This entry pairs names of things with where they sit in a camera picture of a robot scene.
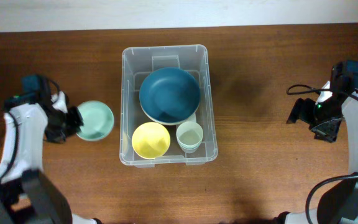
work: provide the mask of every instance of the wooden table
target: wooden table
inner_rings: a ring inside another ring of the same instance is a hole
[[[183,44],[203,44],[209,52],[218,157],[202,166],[125,166],[121,53]],[[0,34],[0,138],[3,100],[22,92],[20,77],[41,73],[72,104],[100,100],[116,115],[102,141],[75,136],[44,144],[45,173],[75,213],[105,223],[250,223],[301,212],[316,183],[347,173],[346,125],[329,144],[314,140],[305,123],[285,124],[298,98],[285,90],[323,86],[331,67],[347,58],[358,60],[358,24]]]

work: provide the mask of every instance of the yellow bowl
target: yellow bowl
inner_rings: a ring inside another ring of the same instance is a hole
[[[132,147],[144,159],[155,159],[164,155],[170,143],[168,130],[155,122],[140,125],[132,135]]]

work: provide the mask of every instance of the mint green bowl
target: mint green bowl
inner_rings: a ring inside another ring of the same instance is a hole
[[[86,141],[105,138],[114,126],[114,115],[110,108],[100,101],[87,101],[78,106],[84,125],[77,133]]]

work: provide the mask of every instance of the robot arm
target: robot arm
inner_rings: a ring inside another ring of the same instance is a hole
[[[68,98],[56,83],[58,93],[51,96],[49,81],[40,75],[25,77],[22,80],[25,93],[4,103],[9,113],[4,114],[6,136],[0,163],[0,223],[101,223],[71,214],[66,198],[42,173],[44,135],[47,141],[62,142],[83,125],[77,108],[67,108]],[[13,166],[2,176],[14,155],[16,140]],[[11,205],[23,197],[31,201],[31,206],[11,210]]]
[[[287,123],[300,119],[308,123],[314,138],[334,142],[343,119],[346,120],[349,141],[349,173],[358,173],[358,62],[341,62],[333,67],[316,102],[298,99]],[[317,209],[310,210],[313,223],[358,223],[358,179],[342,180],[320,199]],[[305,212],[289,213],[283,223],[308,223]]]

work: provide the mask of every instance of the plastic storage bin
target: plastic storage bin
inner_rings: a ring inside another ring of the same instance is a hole
[[[201,102],[196,111],[196,122],[204,131],[203,141],[196,152],[182,151],[176,140],[176,126],[165,126],[171,137],[168,151],[161,157],[148,160],[138,156],[132,147],[132,135],[137,127],[151,120],[142,111],[139,90],[144,79],[153,71],[176,67],[192,74],[201,89]],[[201,165],[218,155],[211,85],[209,82],[208,53],[203,45],[166,47],[130,47],[122,53],[121,136],[119,158],[128,166],[154,167],[155,164],[184,162]]]

